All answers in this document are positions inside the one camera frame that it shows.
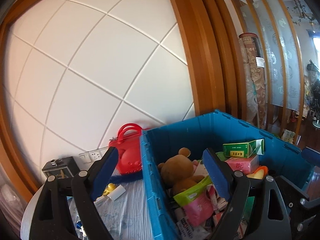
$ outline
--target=black box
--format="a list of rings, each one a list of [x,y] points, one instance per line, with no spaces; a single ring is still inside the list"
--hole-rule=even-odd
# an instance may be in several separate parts
[[[47,162],[42,171],[47,177],[54,175],[57,179],[64,179],[74,177],[80,169],[73,157],[67,157]]]

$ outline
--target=window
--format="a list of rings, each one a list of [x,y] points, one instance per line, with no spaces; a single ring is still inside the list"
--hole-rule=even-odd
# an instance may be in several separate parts
[[[313,38],[313,43],[315,44],[316,51],[317,51],[317,57],[318,57],[317,66],[319,66],[319,60],[320,60],[320,38]]]

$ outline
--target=blue plastic crate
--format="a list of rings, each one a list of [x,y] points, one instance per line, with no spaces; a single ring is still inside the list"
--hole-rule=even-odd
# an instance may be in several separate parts
[[[260,164],[303,188],[312,177],[314,165],[301,157],[299,148],[219,110],[143,131],[140,137],[142,172],[154,239],[180,239],[157,169],[159,163],[177,155],[182,147],[191,150],[190,160],[198,160],[207,147],[220,152],[223,143],[262,138],[265,154],[259,156]]]

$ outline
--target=green medicine box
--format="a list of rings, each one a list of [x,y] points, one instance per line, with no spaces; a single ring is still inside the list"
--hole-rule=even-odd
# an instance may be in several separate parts
[[[226,157],[249,158],[253,154],[264,154],[264,139],[246,143],[223,144],[223,155]]]

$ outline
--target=wooden slat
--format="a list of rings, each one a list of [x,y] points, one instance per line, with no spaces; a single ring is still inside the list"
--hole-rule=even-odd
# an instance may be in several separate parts
[[[171,0],[184,45],[196,115],[225,111],[224,82],[212,26],[202,0]]]
[[[236,74],[237,94],[238,94],[238,118],[246,120],[247,118],[247,96],[245,86],[245,75],[241,49],[235,26],[232,24],[232,18],[224,0],[215,0],[218,10],[227,31],[233,64]]]
[[[39,0],[17,0],[9,9],[2,24],[0,25],[0,62],[1,73],[4,71],[4,52],[9,26],[28,8]],[[0,86],[0,162],[20,195],[29,202],[33,194],[39,189],[40,185],[30,172],[27,164],[21,156],[16,139],[11,131],[4,88]]]
[[[280,34],[276,25],[276,19],[271,11],[271,8],[268,4],[267,0],[262,0],[263,5],[265,6],[267,13],[269,15],[271,24],[273,26],[273,29],[275,30],[275,34],[276,34],[276,39],[277,39],[277,43],[278,43],[278,48],[280,50],[280,58],[281,58],[281,64],[282,64],[282,76],[283,76],[283,87],[284,87],[284,94],[283,94],[283,108],[284,111],[282,112],[282,118],[281,118],[281,126],[280,126],[280,135],[282,134],[285,125],[287,124],[286,120],[286,107],[287,107],[287,74],[286,74],[286,64],[285,64],[285,60],[284,60],[284,51],[283,48],[281,46],[281,41],[280,41]]]
[[[226,112],[238,117],[236,74],[227,31],[215,0],[202,1],[208,13],[219,49],[226,96]]]
[[[231,0],[232,2],[232,5],[233,7],[235,8],[236,10],[236,13],[237,13],[237,16],[239,18],[239,21],[240,21],[240,25],[241,25],[241,28],[243,30],[244,33],[248,32],[248,27],[247,27],[247,24],[244,20],[244,17],[242,15],[242,11],[241,11],[241,4],[240,4],[240,1],[239,0]]]
[[[267,86],[268,86],[268,105],[271,103],[272,101],[272,88],[271,88],[271,81],[270,81],[270,65],[269,65],[269,62],[268,62],[268,57],[267,57],[267,50],[266,50],[266,43],[265,43],[265,40],[264,40],[264,36],[263,36],[263,31],[262,31],[262,26],[261,26],[261,22],[259,20],[259,17],[258,17],[258,14],[257,12],[255,11],[254,7],[253,7],[253,0],[246,0],[247,4],[248,4],[248,7],[249,7],[249,10],[252,14],[252,17],[253,17],[253,20],[254,20],[254,23],[257,27],[257,30],[258,30],[258,34],[260,36],[260,39],[261,39],[261,45],[262,45],[262,50],[263,50],[263,57],[265,59],[265,62],[266,62],[266,68],[267,68]]]
[[[299,117],[298,117],[298,123],[297,123],[297,128],[295,131],[295,136],[293,139],[293,143],[296,142],[297,140],[297,136],[300,130],[300,125],[301,125],[301,121],[302,121],[302,113],[303,113],[303,104],[304,104],[304,72],[303,72],[303,63],[302,63],[302,54],[301,54],[301,48],[300,48],[300,44],[299,44],[299,39],[297,36],[297,32],[296,29],[294,28],[293,22],[291,20],[290,14],[287,10],[286,5],[284,4],[283,0],[278,0],[278,2],[281,5],[281,8],[287,18],[287,22],[289,23],[291,32],[292,32],[292,36],[294,38],[294,44],[296,46],[297,49],[297,54],[298,54],[298,63],[299,63],[299,73],[300,73],[300,108],[299,108]]]

